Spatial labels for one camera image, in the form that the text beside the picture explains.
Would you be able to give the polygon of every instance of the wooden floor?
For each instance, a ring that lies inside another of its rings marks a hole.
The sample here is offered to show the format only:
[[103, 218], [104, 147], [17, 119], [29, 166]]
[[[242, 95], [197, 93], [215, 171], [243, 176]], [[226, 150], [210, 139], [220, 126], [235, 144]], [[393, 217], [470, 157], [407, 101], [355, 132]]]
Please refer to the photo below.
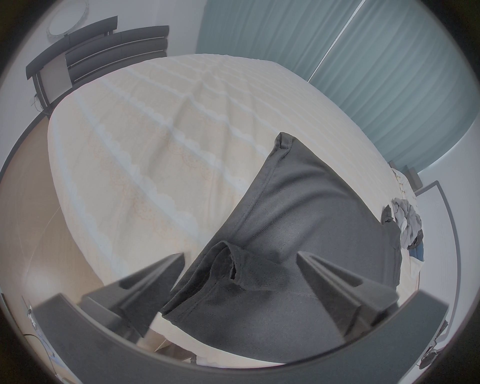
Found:
[[[22, 143], [0, 182], [0, 287], [24, 334], [36, 334], [28, 306], [59, 292], [78, 302], [103, 286], [65, 224], [48, 162], [47, 128], [45, 118]], [[51, 367], [41, 342], [32, 336], [27, 340]]]

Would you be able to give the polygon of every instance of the round mirror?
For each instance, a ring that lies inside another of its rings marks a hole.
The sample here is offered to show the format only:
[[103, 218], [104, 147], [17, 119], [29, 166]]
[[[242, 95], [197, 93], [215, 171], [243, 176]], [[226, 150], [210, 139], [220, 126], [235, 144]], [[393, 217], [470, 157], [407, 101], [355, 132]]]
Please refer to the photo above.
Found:
[[88, 0], [72, 0], [60, 8], [48, 26], [48, 37], [59, 37], [71, 32], [88, 13]]

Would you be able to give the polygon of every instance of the curtain fold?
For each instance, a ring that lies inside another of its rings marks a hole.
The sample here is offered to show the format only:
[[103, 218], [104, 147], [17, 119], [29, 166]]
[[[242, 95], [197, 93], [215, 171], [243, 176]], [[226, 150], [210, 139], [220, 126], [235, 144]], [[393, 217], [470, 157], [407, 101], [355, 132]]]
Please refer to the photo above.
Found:
[[[359, 3], [209, 0], [197, 53], [271, 60], [308, 80]], [[417, 0], [365, 1], [311, 84], [400, 169], [440, 158], [480, 108], [462, 52]]]

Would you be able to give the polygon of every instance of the white wall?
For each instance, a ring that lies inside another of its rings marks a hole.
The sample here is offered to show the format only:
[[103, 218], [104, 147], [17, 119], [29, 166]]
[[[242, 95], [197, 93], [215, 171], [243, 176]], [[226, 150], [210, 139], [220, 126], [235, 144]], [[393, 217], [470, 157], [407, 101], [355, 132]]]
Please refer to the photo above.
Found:
[[[35, 95], [25, 67], [51, 45], [47, 27], [68, 0], [55, 3], [25, 37], [0, 77], [0, 168], [15, 142], [38, 115], [30, 101]], [[78, 28], [118, 16], [117, 32], [153, 25], [170, 25], [167, 54], [195, 53], [206, 0], [89, 0], [86, 20]]]
[[454, 335], [480, 289], [480, 113], [445, 155], [419, 173], [424, 186], [435, 180], [452, 210], [460, 246], [460, 293], [448, 338]]

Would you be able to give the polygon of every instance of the bed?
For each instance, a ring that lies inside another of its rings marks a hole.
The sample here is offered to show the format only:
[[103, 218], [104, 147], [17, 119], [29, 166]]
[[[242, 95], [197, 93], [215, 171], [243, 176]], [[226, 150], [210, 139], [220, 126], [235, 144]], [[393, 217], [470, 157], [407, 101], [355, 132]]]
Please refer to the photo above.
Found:
[[[82, 86], [53, 111], [48, 154], [68, 228], [108, 284], [173, 253], [188, 267], [282, 131], [379, 220], [411, 190], [316, 88], [279, 64], [220, 55], [148, 60]], [[399, 304], [418, 287], [402, 258]]]

